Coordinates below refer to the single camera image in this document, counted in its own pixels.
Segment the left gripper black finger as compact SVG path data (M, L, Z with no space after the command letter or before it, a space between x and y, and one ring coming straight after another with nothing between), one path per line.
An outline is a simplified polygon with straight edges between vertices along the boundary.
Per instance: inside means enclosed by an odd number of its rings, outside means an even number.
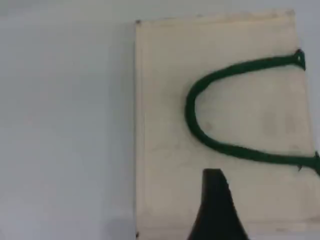
M248 240L221 169L202 172L200 207L189 240Z

